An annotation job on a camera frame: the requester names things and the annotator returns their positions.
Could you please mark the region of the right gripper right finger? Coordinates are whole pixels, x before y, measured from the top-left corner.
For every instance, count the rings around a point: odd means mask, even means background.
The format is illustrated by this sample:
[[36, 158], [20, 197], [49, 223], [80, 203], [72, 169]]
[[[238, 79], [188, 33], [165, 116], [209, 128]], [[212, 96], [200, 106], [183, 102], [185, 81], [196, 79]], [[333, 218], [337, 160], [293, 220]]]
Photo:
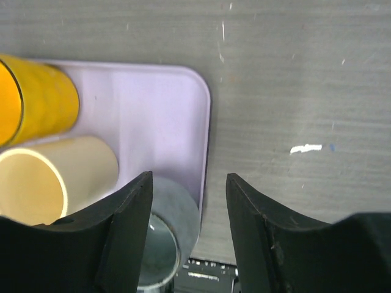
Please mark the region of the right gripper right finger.
[[389, 292], [390, 214], [335, 223], [300, 214], [227, 175], [230, 230], [243, 292]]

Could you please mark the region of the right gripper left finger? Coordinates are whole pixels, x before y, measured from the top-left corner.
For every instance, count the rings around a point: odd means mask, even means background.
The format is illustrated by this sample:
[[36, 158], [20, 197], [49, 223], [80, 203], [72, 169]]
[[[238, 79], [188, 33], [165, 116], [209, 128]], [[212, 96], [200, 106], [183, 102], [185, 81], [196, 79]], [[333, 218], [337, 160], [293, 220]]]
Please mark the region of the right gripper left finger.
[[50, 225], [1, 218], [2, 292], [136, 292], [153, 198], [143, 172]]

